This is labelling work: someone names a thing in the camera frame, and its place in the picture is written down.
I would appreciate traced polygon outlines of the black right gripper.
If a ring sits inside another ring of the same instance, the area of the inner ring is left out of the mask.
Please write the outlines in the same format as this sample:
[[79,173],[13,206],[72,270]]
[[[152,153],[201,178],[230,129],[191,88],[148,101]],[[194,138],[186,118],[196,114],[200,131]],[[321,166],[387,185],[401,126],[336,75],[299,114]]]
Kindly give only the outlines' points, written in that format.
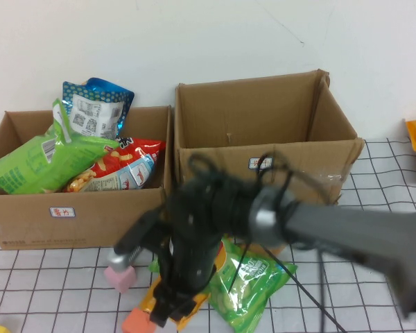
[[155,296],[150,321],[164,327],[171,314],[182,320],[196,306],[195,296],[202,292],[214,274],[214,261],[220,247],[220,237],[201,237],[194,241],[173,235],[166,254],[159,258],[164,288],[173,294]]

